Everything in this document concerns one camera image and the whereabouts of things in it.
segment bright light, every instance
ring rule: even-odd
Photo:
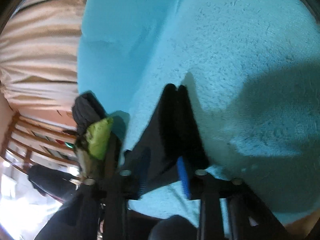
[[[68,168],[68,172],[73,175],[73,176],[78,176],[79,175],[79,170],[76,167],[70,166]]]
[[[10,163],[7,162],[7,161],[4,161],[4,162],[3,162],[3,166],[9,168],[9,167],[10,167]]]

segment beige curtain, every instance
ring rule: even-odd
[[[11,107],[70,111],[85,3],[27,0],[9,20],[0,36],[0,81]]]

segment wooden frame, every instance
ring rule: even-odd
[[[36,164],[36,162],[34,162],[32,159],[33,155],[40,156],[48,161],[52,161],[54,163],[57,163],[63,166],[78,166],[78,162],[56,157],[54,155],[51,155],[46,150],[46,148],[53,149],[60,152],[62,155],[75,157],[76,155],[71,148],[67,147],[66,145],[61,145],[58,142],[52,142],[35,135],[35,133],[38,133],[38,134],[50,137],[52,139],[57,139],[57,140],[61,140],[68,143],[75,142],[76,140],[75,136],[63,133],[61,131],[62,128],[60,127],[57,127],[56,129],[53,129],[53,128],[54,126],[52,125],[48,126],[45,123],[33,121],[32,119],[28,119],[26,117],[21,116],[19,113],[16,113],[13,116],[12,122],[10,123],[8,130],[5,134],[4,141],[1,147],[0,157],[3,158],[5,161],[9,162],[14,168],[16,168],[17,170],[25,174],[28,172],[30,165]],[[36,143],[44,151],[35,149],[34,147],[27,145],[25,142],[21,142],[18,139],[13,138],[14,135],[18,135],[20,138],[26,139],[29,142]],[[11,142],[14,143],[16,146],[25,149],[26,155],[23,156],[17,153],[16,151],[14,151],[13,149],[11,149],[9,147],[9,144]],[[7,152],[21,159],[23,161],[22,167],[19,167],[14,163],[12,163],[10,160],[8,160],[6,158]]]

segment blue surface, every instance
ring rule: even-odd
[[[88,0],[78,56],[79,91],[130,114],[124,147],[139,140],[163,87],[182,83],[211,173],[243,178],[283,223],[320,207],[320,34],[306,7],[133,1]],[[180,182],[130,206],[194,224],[199,214]]]

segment curtain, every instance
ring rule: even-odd
[[[26,0],[0,36],[1,92],[15,109],[70,111],[86,0]]]

